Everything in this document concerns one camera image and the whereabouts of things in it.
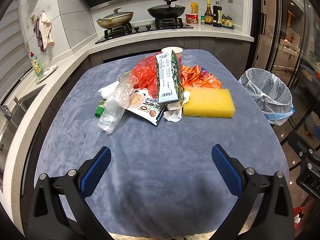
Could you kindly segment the paper cup with red print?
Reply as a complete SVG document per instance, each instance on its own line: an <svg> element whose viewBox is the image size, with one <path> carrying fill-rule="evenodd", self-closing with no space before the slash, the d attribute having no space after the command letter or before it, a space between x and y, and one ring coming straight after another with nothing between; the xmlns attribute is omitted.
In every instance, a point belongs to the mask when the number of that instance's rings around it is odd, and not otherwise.
<svg viewBox="0 0 320 240"><path fill-rule="evenodd" d="M181 48L181 47L165 47L161 50L162 53L170 53L170 54L172 51L175 53L175 55L179 61L179 64L182 64L183 48Z"/></svg>

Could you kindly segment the black wok with lid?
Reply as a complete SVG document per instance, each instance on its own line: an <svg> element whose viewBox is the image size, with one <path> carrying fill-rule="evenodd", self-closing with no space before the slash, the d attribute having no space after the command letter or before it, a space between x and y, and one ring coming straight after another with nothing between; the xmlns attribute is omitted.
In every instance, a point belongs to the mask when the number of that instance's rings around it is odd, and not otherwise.
<svg viewBox="0 0 320 240"><path fill-rule="evenodd" d="M155 19L179 18L184 12L185 7L175 4L178 0L164 0L166 4L157 5L148 9L148 13Z"/></svg>

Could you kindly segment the white oatmeal food packet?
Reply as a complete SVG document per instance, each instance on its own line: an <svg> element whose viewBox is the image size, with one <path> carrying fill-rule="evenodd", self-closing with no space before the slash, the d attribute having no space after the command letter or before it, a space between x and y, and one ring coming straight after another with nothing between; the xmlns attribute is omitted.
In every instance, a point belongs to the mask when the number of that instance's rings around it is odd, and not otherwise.
<svg viewBox="0 0 320 240"><path fill-rule="evenodd" d="M146 89L136 89L130 95L127 110L157 126L165 107L166 105L158 103L158 99L149 96Z"/></svg>

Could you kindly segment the small green-lid spice jar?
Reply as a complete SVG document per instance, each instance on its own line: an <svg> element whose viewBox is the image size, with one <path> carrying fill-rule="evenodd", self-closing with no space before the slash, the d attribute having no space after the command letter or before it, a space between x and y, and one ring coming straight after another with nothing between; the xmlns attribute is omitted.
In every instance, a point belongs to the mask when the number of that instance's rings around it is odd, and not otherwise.
<svg viewBox="0 0 320 240"><path fill-rule="evenodd" d="M201 15L201 19L200 19L200 23L201 24L205 24L205 16L204 15Z"/></svg>

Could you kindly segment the red plastic bag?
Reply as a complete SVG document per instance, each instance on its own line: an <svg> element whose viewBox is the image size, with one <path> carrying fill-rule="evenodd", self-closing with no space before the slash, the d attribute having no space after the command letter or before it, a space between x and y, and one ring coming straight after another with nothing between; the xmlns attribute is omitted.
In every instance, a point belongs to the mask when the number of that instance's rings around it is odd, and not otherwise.
<svg viewBox="0 0 320 240"><path fill-rule="evenodd" d="M133 70L131 70L131 74L137 78L134 88L147 89L149 96L154 99L158 98L156 68L156 55L158 54L160 52L139 60Z"/></svg>

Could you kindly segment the brown sauce bottle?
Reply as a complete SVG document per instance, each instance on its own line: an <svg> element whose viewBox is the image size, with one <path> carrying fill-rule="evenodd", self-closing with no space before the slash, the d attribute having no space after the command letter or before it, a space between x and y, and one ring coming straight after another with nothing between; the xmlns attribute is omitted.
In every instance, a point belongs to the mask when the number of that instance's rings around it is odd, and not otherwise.
<svg viewBox="0 0 320 240"><path fill-rule="evenodd" d="M210 0L207 0L206 12L204 13L204 23L208 25L212 25L213 23L213 13Z"/></svg>

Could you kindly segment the green white milk carton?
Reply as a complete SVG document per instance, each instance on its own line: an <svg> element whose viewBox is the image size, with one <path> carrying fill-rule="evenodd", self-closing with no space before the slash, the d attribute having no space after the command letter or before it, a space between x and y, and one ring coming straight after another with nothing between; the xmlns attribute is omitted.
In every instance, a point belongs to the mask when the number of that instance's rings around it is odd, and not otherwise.
<svg viewBox="0 0 320 240"><path fill-rule="evenodd" d="M158 103L168 105L183 101L183 87L180 62L175 52L156 55Z"/></svg>

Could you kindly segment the orange snack wrapper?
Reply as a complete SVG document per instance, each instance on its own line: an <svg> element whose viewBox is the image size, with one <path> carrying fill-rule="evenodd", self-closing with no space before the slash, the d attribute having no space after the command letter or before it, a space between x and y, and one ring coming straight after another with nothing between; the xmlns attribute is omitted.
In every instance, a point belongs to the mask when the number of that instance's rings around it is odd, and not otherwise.
<svg viewBox="0 0 320 240"><path fill-rule="evenodd" d="M222 87L220 80L200 65L193 67L181 65L181 78L183 88L204 87L220 89Z"/></svg>

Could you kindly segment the white paper towel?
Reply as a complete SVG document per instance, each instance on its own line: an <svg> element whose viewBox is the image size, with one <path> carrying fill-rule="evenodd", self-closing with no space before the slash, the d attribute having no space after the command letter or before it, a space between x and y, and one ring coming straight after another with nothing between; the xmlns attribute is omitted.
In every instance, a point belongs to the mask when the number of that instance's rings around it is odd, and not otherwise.
<svg viewBox="0 0 320 240"><path fill-rule="evenodd" d="M185 103L189 101L190 92L185 91L183 92L183 101L171 103L167 105L167 111L163 113L163 117L165 120L170 122L179 122L182 119L182 108Z"/></svg>

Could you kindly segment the beige frying pan with lid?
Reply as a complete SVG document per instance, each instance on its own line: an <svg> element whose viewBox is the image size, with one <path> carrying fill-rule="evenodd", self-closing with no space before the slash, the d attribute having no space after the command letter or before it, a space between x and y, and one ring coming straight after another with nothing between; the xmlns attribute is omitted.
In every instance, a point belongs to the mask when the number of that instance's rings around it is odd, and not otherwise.
<svg viewBox="0 0 320 240"><path fill-rule="evenodd" d="M133 11L119 11L121 7L113 9L113 13L103 18L97 18L97 24L104 29L119 27L129 23L134 15Z"/></svg>

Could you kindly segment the clear crushed plastic bottle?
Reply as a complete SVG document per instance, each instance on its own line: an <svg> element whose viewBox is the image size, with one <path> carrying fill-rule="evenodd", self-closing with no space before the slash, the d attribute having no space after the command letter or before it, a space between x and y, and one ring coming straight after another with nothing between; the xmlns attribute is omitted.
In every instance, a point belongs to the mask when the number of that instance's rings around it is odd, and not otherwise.
<svg viewBox="0 0 320 240"><path fill-rule="evenodd" d="M107 97L105 109L98 121L98 127L106 134L111 134L120 123L125 109L130 105L130 96L136 83L137 78L127 72L120 77L114 91Z"/></svg>

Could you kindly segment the yellow sponge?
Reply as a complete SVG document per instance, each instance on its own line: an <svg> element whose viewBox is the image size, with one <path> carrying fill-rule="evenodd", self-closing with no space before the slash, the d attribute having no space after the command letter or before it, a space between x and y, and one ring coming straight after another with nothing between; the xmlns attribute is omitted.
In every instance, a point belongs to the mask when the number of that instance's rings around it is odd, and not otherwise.
<svg viewBox="0 0 320 240"><path fill-rule="evenodd" d="M188 87L189 101L183 106L184 116L232 118L235 106L228 89Z"/></svg>

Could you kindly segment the white plate on counter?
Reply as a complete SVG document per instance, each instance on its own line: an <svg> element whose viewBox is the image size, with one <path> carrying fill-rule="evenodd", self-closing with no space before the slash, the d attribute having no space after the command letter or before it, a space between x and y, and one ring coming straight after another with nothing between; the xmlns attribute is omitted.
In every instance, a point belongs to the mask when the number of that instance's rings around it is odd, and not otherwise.
<svg viewBox="0 0 320 240"><path fill-rule="evenodd" d="M36 78L35 83L39 84L42 81L44 81L46 78L48 78L53 72L55 72L58 68L58 64L54 64L50 67L48 67L39 77Z"/></svg>

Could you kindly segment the red instant noodle cup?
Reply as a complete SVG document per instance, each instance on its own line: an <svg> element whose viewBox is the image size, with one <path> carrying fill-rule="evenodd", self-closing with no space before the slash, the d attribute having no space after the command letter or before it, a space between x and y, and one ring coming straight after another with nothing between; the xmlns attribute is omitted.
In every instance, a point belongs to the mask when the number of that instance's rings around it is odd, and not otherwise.
<svg viewBox="0 0 320 240"><path fill-rule="evenodd" d="M199 15L198 14L186 14L185 19L186 19L187 24L198 24Z"/></svg>

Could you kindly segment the yellow seasoning packet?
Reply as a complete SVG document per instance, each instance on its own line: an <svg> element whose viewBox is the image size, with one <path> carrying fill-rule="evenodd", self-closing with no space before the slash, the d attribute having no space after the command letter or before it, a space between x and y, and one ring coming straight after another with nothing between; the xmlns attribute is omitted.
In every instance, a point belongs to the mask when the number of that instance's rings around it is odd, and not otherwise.
<svg viewBox="0 0 320 240"><path fill-rule="evenodd" d="M196 2L191 2L191 13L192 14L198 14L199 11L199 4Z"/></svg>

